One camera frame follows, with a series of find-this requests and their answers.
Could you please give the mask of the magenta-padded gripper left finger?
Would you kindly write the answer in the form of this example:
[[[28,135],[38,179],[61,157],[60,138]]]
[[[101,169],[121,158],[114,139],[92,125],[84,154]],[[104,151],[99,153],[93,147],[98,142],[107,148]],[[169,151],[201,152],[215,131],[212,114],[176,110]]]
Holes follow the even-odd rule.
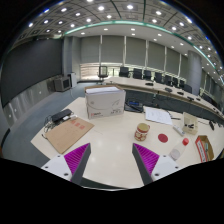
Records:
[[[79,185],[91,154],[91,144],[84,144],[66,155],[57,154],[42,169]]]

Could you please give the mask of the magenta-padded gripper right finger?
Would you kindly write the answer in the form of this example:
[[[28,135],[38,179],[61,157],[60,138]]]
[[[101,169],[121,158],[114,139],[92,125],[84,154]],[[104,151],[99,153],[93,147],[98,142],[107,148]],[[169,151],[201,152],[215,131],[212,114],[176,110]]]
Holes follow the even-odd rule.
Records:
[[[168,155],[158,155],[137,143],[132,146],[132,154],[144,185],[148,185],[181,169]]]

